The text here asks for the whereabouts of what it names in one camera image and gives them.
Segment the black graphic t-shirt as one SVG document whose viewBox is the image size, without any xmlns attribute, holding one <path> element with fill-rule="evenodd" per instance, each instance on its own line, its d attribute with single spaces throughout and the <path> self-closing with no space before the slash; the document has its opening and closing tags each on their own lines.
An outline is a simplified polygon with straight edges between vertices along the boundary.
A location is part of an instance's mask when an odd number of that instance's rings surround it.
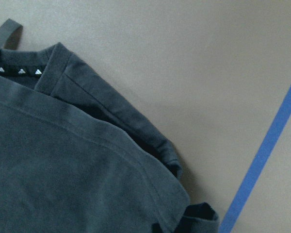
<svg viewBox="0 0 291 233">
<path fill-rule="evenodd" d="M 216 233 L 191 204 L 171 142 L 61 43 L 4 48 L 0 27 L 0 233 Z"/>
</svg>

